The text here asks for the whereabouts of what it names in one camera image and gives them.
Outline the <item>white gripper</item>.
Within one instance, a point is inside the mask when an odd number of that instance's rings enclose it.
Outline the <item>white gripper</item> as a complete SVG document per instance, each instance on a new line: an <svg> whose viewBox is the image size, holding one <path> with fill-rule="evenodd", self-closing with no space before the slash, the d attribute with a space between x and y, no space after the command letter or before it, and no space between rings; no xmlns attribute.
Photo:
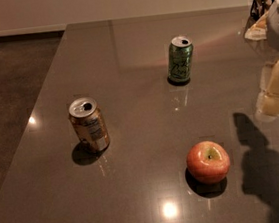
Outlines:
<svg viewBox="0 0 279 223"><path fill-rule="evenodd" d="M279 51L279 0L270 7L244 35L247 40L267 39L269 45ZM279 117L279 59L265 64L262 69L256 113L263 118Z"/></svg>

